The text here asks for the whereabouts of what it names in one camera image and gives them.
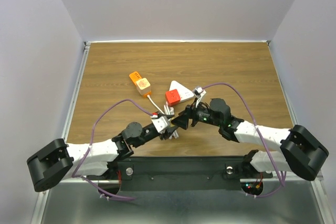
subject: red cube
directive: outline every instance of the red cube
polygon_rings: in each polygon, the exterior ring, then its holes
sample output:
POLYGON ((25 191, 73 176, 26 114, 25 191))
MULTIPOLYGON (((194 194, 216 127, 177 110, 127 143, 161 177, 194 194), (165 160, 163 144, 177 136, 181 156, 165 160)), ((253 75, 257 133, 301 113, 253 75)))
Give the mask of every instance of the red cube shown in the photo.
POLYGON ((180 94, 177 89, 166 92, 166 101, 170 107, 178 104, 181 100, 180 94))

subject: white triangle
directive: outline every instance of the white triangle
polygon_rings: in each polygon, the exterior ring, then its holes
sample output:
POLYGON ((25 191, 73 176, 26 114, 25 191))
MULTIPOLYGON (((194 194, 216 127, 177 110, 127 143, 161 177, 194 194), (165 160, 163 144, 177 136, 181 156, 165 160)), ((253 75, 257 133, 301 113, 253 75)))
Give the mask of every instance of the white triangle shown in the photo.
POLYGON ((173 89, 177 89, 177 91, 179 92, 178 94, 181 97, 180 102, 187 101, 187 100, 192 99, 194 97, 194 93, 191 90, 187 89, 185 86, 178 83, 177 81, 172 81, 172 83, 170 84, 169 91, 171 91, 173 89))

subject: screw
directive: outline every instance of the screw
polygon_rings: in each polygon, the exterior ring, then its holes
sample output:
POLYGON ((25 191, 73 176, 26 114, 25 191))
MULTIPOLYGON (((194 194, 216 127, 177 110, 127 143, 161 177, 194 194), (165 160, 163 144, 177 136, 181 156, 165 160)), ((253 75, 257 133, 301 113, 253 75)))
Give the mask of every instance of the screw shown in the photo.
POLYGON ((229 175, 231 175, 231 174, 233 173, 233 168, 232 168, 232 166, 228 166, 228 167, 226 168, 226 173, 229 174, 229 175))
POLYGON ((133 169, 132 169, 131 167, 128 167, 128 168, 126 169, 126 174, 127 174, 128 176, 131 176, 131 175, 133 174, 133 169))

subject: gray wall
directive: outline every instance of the gray wall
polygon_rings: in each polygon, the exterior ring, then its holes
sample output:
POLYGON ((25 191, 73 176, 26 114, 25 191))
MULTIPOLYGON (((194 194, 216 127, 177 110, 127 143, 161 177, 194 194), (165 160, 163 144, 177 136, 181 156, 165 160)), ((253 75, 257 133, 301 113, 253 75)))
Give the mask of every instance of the gray wall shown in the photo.
POLYGON ((322 172, 336 214, 336 0, 295 0, 270 48, 298 123, 330 151, 322 172))
POLYGON ((293 0, 63 0, 86 41, 271 39, 293 0))
POLYGON ((82 39, 61 0, 0 3, 0 223, 30 223, 26 160, 61 136, 82 39))

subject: wooden table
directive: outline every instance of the wooden table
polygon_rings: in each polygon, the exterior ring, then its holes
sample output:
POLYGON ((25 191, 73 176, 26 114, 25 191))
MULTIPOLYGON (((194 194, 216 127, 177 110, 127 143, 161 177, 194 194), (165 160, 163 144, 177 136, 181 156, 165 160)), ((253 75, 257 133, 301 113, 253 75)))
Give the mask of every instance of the wooden table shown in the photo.
MULTIPOLYGON (((129 74, 138 71, 152 86, 153 100, 163 108, 172 80, 189 89, 224 81, 244 96, 259 125, 292 127, 275 68, 266 43, 97 43, 91 44, 72 118, 69 143, 89 143, 92 125, 108 107, 134 99, 145 109, 155 107, 137 92, 129 74)), ((205 102, 223 98, 231 113, 251 121, 239 97, 228 87, 207 89, 205 102)), ((191 101, 175 106, 180 112, 191 101)), ((132 103, 115 107, 99 122, 94 136, 101 142, 119 134, 130 122, 149 124, 150 118, 132 103)), ((199 123, 178 139, 154 139, 134 150, 142 156, 244 155, 260 148, 227 141, 218 128, 199 123)))

